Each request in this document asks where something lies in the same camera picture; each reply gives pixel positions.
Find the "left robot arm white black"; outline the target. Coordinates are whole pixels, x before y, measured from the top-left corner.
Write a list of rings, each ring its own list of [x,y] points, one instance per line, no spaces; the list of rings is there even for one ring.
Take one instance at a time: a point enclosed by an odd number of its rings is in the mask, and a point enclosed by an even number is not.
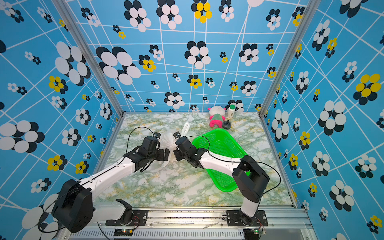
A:
[[[51,213],[71,233],[77,233],[88,224],[117,221],[122,225],[135,223],[133,207],[118,199],[118,205],[94,207],[93,201],[104,190],[135,172],[143,172],[153,161],[166,161],[169,151],[160,148],[160,133],[144,138],[140,146],[127,152],[108,168],[79,180],[65,182]]]

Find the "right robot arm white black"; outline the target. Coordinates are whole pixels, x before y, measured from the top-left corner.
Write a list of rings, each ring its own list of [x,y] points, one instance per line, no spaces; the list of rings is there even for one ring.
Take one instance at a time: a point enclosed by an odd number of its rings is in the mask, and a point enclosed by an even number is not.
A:
[[[270,181],[262,167],[248,155],[229,158],[211,153],[208,149],[198,149],[185,136],[176,140],[176,146],[174,153],[178,161],[187,160],[195,168],[215,170],[234,179],[244,196],[238,221],[251,226],[257,219],[260,201]]]

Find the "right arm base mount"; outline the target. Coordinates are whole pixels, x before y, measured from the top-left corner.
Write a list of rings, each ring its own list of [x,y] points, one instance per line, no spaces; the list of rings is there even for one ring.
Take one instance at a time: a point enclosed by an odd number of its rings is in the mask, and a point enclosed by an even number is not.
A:
[[[267,227],[268,220],[265,211],[258,210],[253,217],[249,217],[241,210],[228,210],[225,213],[229,227]]]

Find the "white plastic bag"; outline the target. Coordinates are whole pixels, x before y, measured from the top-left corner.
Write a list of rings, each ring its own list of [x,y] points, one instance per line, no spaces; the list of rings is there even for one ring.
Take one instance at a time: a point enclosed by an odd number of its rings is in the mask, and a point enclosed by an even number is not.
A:
[[[177,158],[174,151],[177,149],[176,140],[180,137],[186,136],[191,127],[191,123],[185,122],[181,131],[167,131],[160,137],[160,149],[168,149],[169,155],[165,162],[162,162],[161,167],[164,168],[172,162],[176,162]]]

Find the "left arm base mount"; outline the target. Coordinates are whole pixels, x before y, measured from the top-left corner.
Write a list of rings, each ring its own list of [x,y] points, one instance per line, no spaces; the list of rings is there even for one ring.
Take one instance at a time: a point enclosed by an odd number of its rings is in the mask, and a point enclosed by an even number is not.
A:
[[[148,219],[149,211],[147,210],[131,210],[124,213],[118,220],[107,220],[106,226],[145,226]]]

